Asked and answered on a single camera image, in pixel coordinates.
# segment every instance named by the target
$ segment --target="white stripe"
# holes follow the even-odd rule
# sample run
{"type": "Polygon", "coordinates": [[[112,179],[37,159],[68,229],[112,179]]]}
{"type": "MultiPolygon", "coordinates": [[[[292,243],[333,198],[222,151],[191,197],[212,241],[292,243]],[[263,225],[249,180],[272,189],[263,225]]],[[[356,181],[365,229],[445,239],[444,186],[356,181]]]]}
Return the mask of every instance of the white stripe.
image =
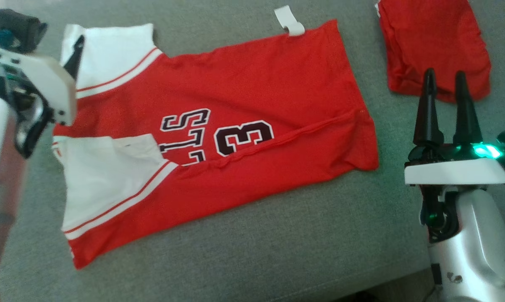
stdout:
{"type": "Polygon", "coordinates": [[[77,92],[77,94],[76,94],[77,99],[84,98],[87,96],[93,96],[95,94],[100,94],[101,92],[105,92],[105,91],[114,89],[118,86],[125,84],[126,82],[130,81],[131,79],[133,79],[137,75],[141,74],[141,72],[143,72],[161,54],[162,54],[161,50],[159,50],[159,49],[153,50],[153,52],[146,59],[144,59],[139,66],[137,66],[135,69],[133,69],[132,71],[130,71],[129,73],[127,73],[123,77],[119,78],[118,80],[112,81],[109,84],[103,85],[103,86],[99,86],[99,87],[92,88],[89,90],[77,92]]]}
{"type": "Polygon", "coordinates": [[[150,184],[148,184],[148,186],[139,195],[137,195],[136,197],[134,197],[132,199],[129,199],[128,201],[126,201],[123,204],[120,204],[120,206],[116,207],[115,209],[108,212],[104,216],[101,216],[101,217],[97,218],[96,220],[91,221],[91,222],[87,223],[86,225],[83,225],[83,227],[80,227],[73,232],[64,233],[64,235],[66,235],[66,238],[68,240],[76,239],[76,238],[80,237],[81,235],[83,235],[84,233],[86,233],[87,231],[89,231],[90,229],[95,228],[95,227],[111,220],[112,218],[114,218],[118,214],[121,214],[122,212],[124,212],[128,208],[131,208],[132,206],[136,205],[140,201],[143,201],[148,195],[150,195],[150,193],[152,193],[160,185],[160,183],[162,183],[162,181],[177,166],[178,165],[176,163],[173,163],[173,162],[168,163],[168,165],[166,167],[164,167],[164,169],[161,170],[161,172],[159,172],[159,174],[157,174],[157,176],[155,176],[155,178],[153,178],[153,180],[150,182],[150,184]]]}

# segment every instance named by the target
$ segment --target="robotic arm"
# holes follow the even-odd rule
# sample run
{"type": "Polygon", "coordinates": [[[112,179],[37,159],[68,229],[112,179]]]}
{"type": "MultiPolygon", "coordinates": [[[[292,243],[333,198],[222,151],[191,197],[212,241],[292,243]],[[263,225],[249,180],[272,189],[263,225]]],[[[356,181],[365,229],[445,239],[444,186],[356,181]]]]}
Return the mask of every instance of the robotic arm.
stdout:
{"type": "Polygon", "coordinates": [[[435,111],[433,69],[424,77],[406,184],[423,196],[433,278],[447,302],[505,302],[505,225],[490,184],[505,184],[505,131],[483,143],[465,74],[456,75],[458,118],[444,143],[435,111]]]}
{"type": "Polygon", "coordinates": [[[34,52],[47,30],[39,19],[0,10],[0,258],[16,219],[26,160],[47,124],[71,125],[84,45],[62,67],[34,52]]]}

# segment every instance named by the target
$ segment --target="red stripe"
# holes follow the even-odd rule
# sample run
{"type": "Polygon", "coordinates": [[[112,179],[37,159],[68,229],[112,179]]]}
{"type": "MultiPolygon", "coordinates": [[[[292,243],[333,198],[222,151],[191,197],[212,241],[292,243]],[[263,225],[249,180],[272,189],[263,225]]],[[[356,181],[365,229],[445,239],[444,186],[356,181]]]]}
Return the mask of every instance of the red stripe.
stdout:
{"type": "Polygon", "coordinates": [[[71,233],[83,226],[85,226],[86,224],[90,223],[90,222],[93,222],[94,220],[98,219],[98,218],[101,218],[102,216],[105,216],[106,214],[108,214],[110,211],[114,210],[115,208],[119,207],[120,205],[122,205],[123,203],[127,202],[128,200],[131,200],[135,197],[137,197],[138,195],[140,195],[140,193],[142,193],[142,191],[144,191],[144,189],[146,189],[146,187],[152,182],[152,180],[170,163],[170,161],[167,161],[164,165],[162,165],[161,168],[159,168],[159,170],[157,170],[157,172],[155,172],[155,174],[153,174],[153,176],[150,178],[150,180],[148,180],[146,182],[146,184],[144,184],[144,186],[142,187],[142,189],[140,189],[140,191],[138,191],[135,195],[129,197],[128,199],[124,200],[124,201],[121,201],[120,203],[118,203],[117,205],[113,206],[112,208],[106,210],[103,214],[100,214],[92,219],[90,219],[89,221],[86,221],[84,222],[83,224],[75,227],[75,228],[72,228],[70,229],[69,231],[65,231],[64,233],[71,233]]]}
{"type": "Polygon", "coordinates": [[[122,77],[126,76],[127,74],[129,74],[130,72],[132,72],[132,71],[133,71],[135,68],[137,68],[140,64],[142,64],[142,63],[143,63],[143,61],[145,61],[145,60],[149,57],[149,55],[151,55],[151,54],[152,54],[154,51],[156,51],[156,50],[157,50],[157,47],[153,48],[153,49],[152,49],[152,50],[151,50],[151,51],[150,51],[147,55],[145,55],[145,57],[143,57],[143,58],[142,58],[142,60],[141,60],[141,61],[140,61],[137,65],[135,65],[132,69],[129,69],[128,71],[126,71],[124,74],[122,74],[122,75],[118,76],[117,78],[114,78],[114,79],[112,79],[112,80],[110,80],[110,81],[108,81],[108,82],[105,82],[105,83],[102,83],[102,84],[99,84],[99,85],[96,85],[96,86],[90,86],[90,87],[86,87],[86,88],[77,89],[77,92],[86,91],[86,90],[90,90],[90,89],[93,89],[93,88],[97,88],[97,87],[105,86],[105,85],[107,85],[107,84],[110,84],[110,83],[112,83],[112,82],[114,82],[114,81],[119,80],[120,78],[122,78],[122,77]]]}

